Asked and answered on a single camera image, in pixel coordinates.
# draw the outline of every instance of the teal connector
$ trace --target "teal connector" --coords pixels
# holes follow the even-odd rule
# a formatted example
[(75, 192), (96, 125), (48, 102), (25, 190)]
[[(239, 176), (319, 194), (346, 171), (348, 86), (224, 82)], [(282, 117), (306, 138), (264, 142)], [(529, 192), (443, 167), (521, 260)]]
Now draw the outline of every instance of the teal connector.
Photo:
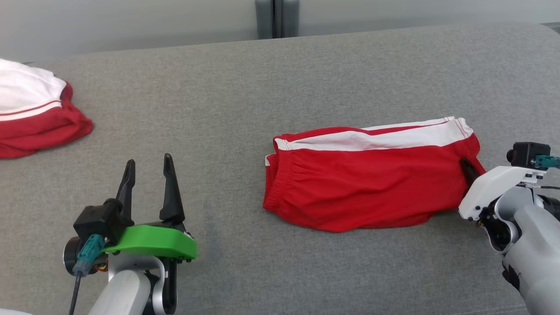
[(552, 155), (537, 155), (533, 165), (538, 168), (560, 168), (560, 157)]
[(81, 273), (83, 277), (87, 276), (90, 273), (91, 265), (101, 255), (103, 248), (105, 248), (105, 242), (101, 235), (93, 234), (90, 236), (78, 254), (78, 262), (72, 268), (74, 275), (77, 276), (78, 273)]

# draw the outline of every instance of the gray fabric tablecloth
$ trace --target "gray fabric tablecloth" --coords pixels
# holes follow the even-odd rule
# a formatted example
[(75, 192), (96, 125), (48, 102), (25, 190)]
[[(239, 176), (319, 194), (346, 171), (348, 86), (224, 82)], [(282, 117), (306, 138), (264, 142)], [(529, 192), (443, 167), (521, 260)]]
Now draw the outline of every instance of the gray fabric tablecloth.
[[(506, 165), (516, 141), (559, 153), (559, 53), (560, 36), (544, 26), (500, 24), (36, 64), (72, 84), (95, 129), (0, 161), (0, 307), (66, 313), (74, 278), (61, 253), (77, 215), (113, 197), (134, 158), (133, 219), (156, 220), (169, 152), (200, 251), (179, 265), (177, 314), (526, 314), (484, 231), (456, 211), (411, 228), (294, 226), (262, 209), (264, 156), (281, 133), (447, 115), (475, 130), (486, 168)], [(552, 170), (545, 182), (559, 180)], [(105, 283), (99, 274), (82, 281), (76, 314)]]

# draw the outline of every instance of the red fabric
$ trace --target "red fabric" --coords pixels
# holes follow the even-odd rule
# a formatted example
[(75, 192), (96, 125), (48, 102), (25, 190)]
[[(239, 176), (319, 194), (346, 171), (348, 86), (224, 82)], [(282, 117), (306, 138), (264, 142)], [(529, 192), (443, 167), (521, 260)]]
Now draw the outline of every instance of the red fabric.
[[(334, 127), (275, 139), (293, 141), (343, 131), (381, 135), (415, 128), (425, 126), (373, 131)], [(467, 158), (479, 174), (485, 172), (477, 160), (480, 144), (475, 134), (445, 146), (405, 149), (319, 151), (274, 146), (276, 154), (267, 157), (263, 207), (293, 224), (331, 232), (424, 223), (438, 211), (459, 206), (467, 189), (461, 158)]]
[(66, 82), (60, 96), (61, 108), (32, 117), (0, 121), (0, 159), (21, 158), (89, 134), (93, 124), (74, 107), (72, 95), (72, 86)]

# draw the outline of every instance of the gray wall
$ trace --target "gray wall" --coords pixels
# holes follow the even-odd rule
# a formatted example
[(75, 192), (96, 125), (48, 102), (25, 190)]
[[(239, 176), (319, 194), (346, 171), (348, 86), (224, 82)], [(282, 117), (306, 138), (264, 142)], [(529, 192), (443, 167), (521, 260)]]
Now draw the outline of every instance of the gray wall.
[[(300, 34), (560, 21), (558, 0), (300, 0)], [(0, 57), (256, 39), (254, 0), (0, 0)]]

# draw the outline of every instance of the red and white garment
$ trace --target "red and white garment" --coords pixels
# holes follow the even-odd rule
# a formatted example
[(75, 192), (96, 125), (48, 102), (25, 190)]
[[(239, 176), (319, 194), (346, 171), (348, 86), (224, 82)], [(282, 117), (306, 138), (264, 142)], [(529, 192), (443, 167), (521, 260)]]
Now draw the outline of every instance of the red and white garment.
[(31, 155), (89, 134), (69, 83), (52, 72), (0, 59), (0, 159)]
[(421, 224), (459, 206), (467, 189), (462, 158), (484, 173), (463, 118), (287, 133), (273, 145), (263, 207), (332, 232)]

